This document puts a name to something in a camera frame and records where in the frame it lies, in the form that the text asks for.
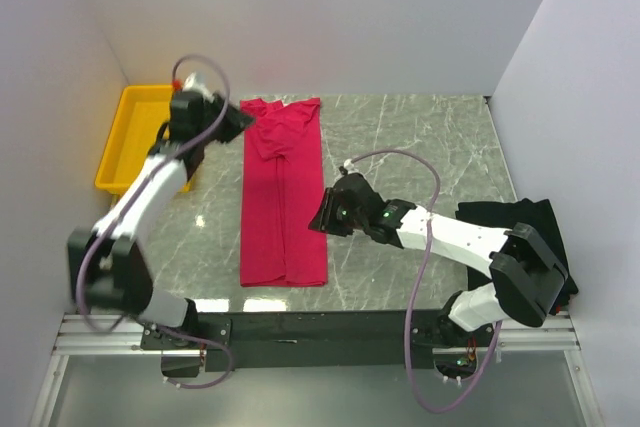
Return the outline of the red t shirt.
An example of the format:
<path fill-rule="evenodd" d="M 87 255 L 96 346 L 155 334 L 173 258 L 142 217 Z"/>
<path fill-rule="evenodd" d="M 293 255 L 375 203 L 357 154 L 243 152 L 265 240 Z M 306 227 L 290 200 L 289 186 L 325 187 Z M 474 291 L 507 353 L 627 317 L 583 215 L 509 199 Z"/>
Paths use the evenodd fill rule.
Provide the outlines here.
<path fill-rule="evenodd" d="M 328 281 L 327 238 L 309 229 L 324 194 L 318 97 L 245 100 L 239 280 L 243 287 Z"/>

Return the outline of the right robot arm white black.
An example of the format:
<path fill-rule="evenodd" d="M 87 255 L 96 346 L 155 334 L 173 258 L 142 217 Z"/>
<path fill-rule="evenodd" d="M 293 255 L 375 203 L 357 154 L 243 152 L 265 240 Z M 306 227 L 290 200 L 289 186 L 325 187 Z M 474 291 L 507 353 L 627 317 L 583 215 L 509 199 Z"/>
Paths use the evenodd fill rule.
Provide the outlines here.
<path fill-rule="evenodd" d="M 411 338 L 433 347 L 462 346 L 504 320 L 541 327 L 568 279 L 566 266 L 530 225 L 484 227 L 406 200 L 385 200 L 359 173 L 325 189 L 309 227 L 341 237 L 361 231 L 379 244 L 425 250 L 485 277 L 487 284 L 454 294 L 431 326 L 410 327 Z"/>

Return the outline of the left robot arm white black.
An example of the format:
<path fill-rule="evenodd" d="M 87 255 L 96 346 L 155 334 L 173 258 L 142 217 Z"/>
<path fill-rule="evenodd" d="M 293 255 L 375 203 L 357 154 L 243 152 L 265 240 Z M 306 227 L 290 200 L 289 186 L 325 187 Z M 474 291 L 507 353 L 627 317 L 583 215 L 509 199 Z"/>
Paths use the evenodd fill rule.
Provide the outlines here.
<path fill-rule="evenodd" d="M 164 327 L 176 348 L 200 335 L 196 304 L 154 285 L 143 245 L 157 217 L 188 183 L 212 142 L 229 143 L 255 119 L 218 92 L 186 88 L 173 93 L 142 169 L 116 206 L 67 242 L 72 299 L 79 312 L 113 310 L 121 317 Z"/>

